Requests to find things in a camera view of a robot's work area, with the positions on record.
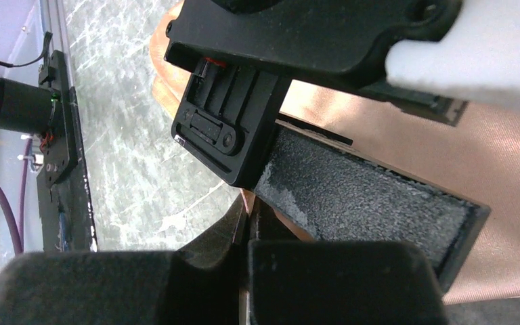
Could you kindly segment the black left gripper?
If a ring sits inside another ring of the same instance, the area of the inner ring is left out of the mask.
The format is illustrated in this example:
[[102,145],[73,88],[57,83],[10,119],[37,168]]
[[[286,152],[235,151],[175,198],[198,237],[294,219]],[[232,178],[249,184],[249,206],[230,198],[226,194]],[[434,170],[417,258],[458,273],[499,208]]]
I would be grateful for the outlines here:
[[171,135],[227,184],[254,186],[293,80],[456,125],[465,102],[387,82],[398,41],[437,42],[460,1],[185,1],[166,62],[190,73]]

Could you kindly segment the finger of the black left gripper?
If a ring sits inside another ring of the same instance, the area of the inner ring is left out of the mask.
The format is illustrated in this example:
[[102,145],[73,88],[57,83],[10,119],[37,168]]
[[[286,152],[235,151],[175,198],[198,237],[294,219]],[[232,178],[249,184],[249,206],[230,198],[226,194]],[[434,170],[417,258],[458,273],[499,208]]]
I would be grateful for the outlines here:
[[254,193],[316,240],[411,242],[444,292],[490,214],[484,204],[284,125]]

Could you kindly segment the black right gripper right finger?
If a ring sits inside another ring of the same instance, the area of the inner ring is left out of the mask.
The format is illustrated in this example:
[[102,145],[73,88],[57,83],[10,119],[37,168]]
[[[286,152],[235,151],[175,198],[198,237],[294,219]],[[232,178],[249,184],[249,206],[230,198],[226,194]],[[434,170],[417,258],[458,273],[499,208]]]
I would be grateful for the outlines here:
[[255,199],[248,242],[251,324],[447,324],[429,260],[408,242],[297,238]]

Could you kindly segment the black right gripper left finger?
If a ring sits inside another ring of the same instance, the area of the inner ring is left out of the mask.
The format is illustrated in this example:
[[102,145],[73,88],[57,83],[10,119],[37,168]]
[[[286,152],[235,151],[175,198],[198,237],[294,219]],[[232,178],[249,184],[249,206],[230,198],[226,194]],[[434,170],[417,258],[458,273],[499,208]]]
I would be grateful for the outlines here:
[[246,204],[177,251],[27,253],[0,274],[0,324],[237,324]]

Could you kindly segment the orange cloth napkin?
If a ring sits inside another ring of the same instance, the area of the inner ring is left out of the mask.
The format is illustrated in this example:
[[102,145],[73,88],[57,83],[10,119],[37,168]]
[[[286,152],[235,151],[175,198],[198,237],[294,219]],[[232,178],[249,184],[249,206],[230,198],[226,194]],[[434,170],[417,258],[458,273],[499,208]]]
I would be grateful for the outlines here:
[[149,53],[173,138],[310,238],[520,297],[520,1],[181,1]]

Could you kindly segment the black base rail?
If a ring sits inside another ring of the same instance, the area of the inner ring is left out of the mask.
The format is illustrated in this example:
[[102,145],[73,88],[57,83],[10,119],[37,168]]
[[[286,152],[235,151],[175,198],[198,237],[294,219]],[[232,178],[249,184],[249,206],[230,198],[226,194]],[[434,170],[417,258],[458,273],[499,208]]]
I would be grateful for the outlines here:
[[77,93],[66,54],[55,50],[45,69],[54,118],[40,145],[37,175],[44,251],[96,251],[98,247]]

